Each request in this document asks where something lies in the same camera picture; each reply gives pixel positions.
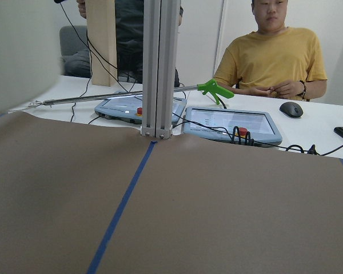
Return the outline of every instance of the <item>man's hand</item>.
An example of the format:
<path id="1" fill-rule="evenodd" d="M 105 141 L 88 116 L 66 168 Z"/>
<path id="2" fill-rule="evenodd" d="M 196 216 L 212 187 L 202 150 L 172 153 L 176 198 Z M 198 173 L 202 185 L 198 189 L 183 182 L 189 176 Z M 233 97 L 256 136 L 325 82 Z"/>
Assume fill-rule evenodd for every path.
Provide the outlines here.
<path id="1" fill-rule="evenodd" d="M 269 87 L 251 87 L 247 90 L 248 95 L 270 97 L 272 90 Z"/>
<path id="2" fill-rule="evenodd" d="M 304 91 L 304 85 L 299 81 L 286 80 L 270 88 L 281 99 L 289 99 Z"/>
<path id="3" fill-rule="evenodd" d="M 76 0 L 78 2 L 79 13 L 81 17 L 86 19 L 86 7 L 85 7 L 85 0 Z"/>

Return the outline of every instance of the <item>person in dark clothing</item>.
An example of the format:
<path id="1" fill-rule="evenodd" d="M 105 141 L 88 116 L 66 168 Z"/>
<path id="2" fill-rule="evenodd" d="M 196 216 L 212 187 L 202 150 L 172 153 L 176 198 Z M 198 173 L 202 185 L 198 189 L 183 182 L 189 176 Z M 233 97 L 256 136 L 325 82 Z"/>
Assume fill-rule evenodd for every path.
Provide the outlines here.
<path id="1" fill-rule="evenodd" d="M 85 0 L 77 0 L 79 13 L 86 18 Z M 180 8 L 179 25 L 183 8 Z M 115 0 L 115 32 L 117 39 L 118 74 L 125 75 L 128 82 L 142 83 L 143 63 L 143 0 Z M 81 50 L 64 60 L 63 74 L 90 77 L 89 50 Z M 174 86 L 179 87 L 176 70 Z"/>

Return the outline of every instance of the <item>computer mouse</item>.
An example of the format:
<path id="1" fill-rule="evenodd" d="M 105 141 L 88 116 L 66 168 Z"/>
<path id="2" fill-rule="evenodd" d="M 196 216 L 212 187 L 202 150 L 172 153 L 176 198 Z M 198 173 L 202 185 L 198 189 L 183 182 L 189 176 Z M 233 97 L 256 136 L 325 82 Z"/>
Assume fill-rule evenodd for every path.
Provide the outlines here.
<path id="1" fill-rule="evenodd" d="M 283 103 L 280 107 L 280 111 L 288 115 L 291 118 L 299 118 L 304 114 L 302 108 L 298 103 L 295 102 L 286 102 Z"/>

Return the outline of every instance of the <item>yellow t-shirt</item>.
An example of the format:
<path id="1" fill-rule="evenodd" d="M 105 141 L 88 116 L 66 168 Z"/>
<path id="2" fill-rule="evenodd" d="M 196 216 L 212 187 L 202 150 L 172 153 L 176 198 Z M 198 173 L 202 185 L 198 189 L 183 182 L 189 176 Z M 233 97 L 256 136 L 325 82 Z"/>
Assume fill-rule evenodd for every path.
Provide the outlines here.
<path id="1" fill-rule="evenodd" d="M 319 40 L 314 32 L 288 28 L 275 35 L 252 32 L 226 49 L 214 79 L 242 89 L 271 87 L 285 80 L 327 80 Z"/>

